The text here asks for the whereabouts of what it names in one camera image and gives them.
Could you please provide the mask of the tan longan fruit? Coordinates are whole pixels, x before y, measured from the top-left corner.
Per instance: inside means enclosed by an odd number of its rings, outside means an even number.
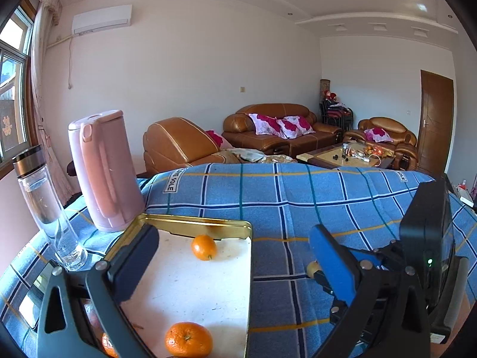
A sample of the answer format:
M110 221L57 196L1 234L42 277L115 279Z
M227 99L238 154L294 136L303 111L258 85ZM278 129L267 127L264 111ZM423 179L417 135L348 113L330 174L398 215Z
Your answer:
M310 279L314 279L318 271L321 271L321 267L317 261L310 262L306 267L306 274Z

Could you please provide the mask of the large orange mandarin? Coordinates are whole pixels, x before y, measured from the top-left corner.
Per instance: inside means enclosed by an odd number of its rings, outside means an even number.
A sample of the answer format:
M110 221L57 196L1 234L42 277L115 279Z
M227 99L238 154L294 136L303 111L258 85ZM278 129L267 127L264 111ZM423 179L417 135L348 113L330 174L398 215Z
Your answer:
M213 350L209 330L194 322L178 322L165 335L165 347L175 357L208 357Z

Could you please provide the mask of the black smartphone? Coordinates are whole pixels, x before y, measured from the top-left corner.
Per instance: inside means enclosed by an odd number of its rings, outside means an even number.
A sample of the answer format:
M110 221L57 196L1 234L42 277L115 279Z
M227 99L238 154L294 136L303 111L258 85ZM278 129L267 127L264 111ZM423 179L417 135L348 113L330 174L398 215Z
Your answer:
M33 331L37 331L44 293L52 276L52 271L57 266L58 263L54 260L50 260L44 266L19 305L19 313Z

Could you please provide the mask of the clear glass water bottle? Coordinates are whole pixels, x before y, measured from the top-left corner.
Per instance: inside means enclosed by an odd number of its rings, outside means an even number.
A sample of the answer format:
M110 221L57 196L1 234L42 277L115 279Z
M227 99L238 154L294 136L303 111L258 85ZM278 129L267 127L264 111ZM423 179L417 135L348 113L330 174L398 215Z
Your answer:
M70 271L80 270L87 252L55 191L42 147L25 149L13 158L13 166L27 207L58 261Z

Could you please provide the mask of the coffee table with items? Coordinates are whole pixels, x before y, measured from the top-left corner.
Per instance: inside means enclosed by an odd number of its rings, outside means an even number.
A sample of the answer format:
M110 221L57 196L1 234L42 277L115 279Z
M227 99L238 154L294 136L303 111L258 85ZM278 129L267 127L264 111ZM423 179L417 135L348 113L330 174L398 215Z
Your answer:
M347 141L299 154L296 160L326 169L343 166L388 169L392 168L394 153L382 147L372 146L369 143Z

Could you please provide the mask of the brown wooden door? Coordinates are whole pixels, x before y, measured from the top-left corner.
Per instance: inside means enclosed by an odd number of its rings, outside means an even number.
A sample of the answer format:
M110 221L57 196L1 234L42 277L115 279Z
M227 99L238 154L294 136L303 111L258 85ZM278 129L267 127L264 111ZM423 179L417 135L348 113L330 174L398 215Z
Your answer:
M432 177L445 172L453 132L453 80L422 70L418 171Z

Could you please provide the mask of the pink electric kettle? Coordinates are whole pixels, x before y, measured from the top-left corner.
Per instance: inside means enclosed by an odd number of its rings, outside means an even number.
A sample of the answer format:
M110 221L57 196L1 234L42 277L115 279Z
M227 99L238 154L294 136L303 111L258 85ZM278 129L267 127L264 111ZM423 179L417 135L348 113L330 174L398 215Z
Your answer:
M89 115L68 127L78 183L95 227L126 229L144 211L121 110Z

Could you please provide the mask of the dark shelf with items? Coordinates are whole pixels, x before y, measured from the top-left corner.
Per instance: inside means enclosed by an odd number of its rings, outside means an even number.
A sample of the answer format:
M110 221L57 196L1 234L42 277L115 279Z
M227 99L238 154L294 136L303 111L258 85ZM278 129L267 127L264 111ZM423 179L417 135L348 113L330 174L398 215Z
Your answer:
M353 112L338 100L336 93L331 91L331 81L329 79L320 80L319 96L322 122L341 128L344 132L351 130L354 121Z

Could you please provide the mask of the pink floral cushion right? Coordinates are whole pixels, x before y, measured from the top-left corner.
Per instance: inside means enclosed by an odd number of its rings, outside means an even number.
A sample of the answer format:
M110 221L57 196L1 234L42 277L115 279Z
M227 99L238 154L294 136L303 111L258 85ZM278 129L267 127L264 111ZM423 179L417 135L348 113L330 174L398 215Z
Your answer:
M276 122L281 127L283 137L289 140L315 132L311 124L302 115L289 115L278 119Z

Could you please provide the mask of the pink floral cushion left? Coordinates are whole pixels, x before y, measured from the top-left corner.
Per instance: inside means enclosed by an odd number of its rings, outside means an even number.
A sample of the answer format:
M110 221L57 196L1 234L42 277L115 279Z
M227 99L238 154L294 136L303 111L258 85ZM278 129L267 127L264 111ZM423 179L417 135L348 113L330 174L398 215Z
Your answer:
M286 136L276 118L268 115L249 113L256 135L267 135L285 139Z

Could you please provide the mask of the brown leather three-seat sofa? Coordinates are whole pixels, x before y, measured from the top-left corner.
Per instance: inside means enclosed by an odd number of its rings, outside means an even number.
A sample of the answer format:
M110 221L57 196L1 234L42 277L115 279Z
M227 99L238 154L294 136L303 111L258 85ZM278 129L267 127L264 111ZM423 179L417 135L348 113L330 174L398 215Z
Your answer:
M343 132L318 122L315 113L300 104L253 104L229 115L222 135L236 148L294 158L335 145Z

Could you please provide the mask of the white air conditioner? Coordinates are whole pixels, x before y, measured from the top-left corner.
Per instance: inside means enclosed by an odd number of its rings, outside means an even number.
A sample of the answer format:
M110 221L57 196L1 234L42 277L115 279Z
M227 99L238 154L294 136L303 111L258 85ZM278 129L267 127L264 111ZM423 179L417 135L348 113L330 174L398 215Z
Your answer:
M131 24L133 6L131 4L90 10L74 16L72 35L81 36Z

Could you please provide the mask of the pink curtain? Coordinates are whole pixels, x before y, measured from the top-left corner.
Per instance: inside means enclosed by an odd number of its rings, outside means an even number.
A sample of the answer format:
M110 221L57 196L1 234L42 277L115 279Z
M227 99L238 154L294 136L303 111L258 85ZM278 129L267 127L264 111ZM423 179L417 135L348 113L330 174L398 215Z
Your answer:
M65 205L74 195L74 191L52 148L51 138L44 121L46 96L43 89L43 63L49 42L49 33L54 25L59 24L60 16L60 0L40 0L32 28L31 83L36 136L42 146L54 190L61 204Z

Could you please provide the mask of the window with frame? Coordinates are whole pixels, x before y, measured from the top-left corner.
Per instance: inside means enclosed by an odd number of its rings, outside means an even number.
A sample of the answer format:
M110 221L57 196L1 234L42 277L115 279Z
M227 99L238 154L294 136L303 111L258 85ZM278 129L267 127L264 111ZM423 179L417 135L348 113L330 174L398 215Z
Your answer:
M30 52L36 9L22 0L1 30L1 177L12 158L37 143Z

